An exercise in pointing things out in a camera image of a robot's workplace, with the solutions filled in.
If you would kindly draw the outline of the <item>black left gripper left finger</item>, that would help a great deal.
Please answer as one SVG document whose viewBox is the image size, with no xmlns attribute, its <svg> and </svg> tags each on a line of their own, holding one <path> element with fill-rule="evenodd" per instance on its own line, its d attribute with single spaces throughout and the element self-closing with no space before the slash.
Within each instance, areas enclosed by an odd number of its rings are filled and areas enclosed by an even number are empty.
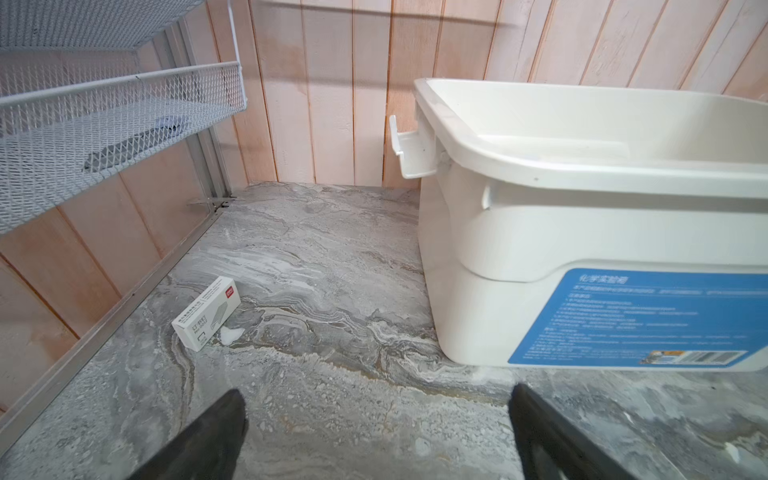
<svg viewBox="0 0 768 480">
<path fill-rule="evenodd" d="M 231 479 L 248 427 L 245 399 L 231 389 L 130 477 Z"/>
</svg>

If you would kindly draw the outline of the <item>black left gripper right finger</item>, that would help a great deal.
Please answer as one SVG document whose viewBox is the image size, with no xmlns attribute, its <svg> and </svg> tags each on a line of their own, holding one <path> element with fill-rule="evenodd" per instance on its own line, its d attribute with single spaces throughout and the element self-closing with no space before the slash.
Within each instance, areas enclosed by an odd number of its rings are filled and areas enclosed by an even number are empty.
<svg viewBox="0 0 768 480">
<path fill-rule="evenodd" d="M 526 479 L 633 477 L 526 384 L 513 387 L 508 413 Z"/>
</svg>

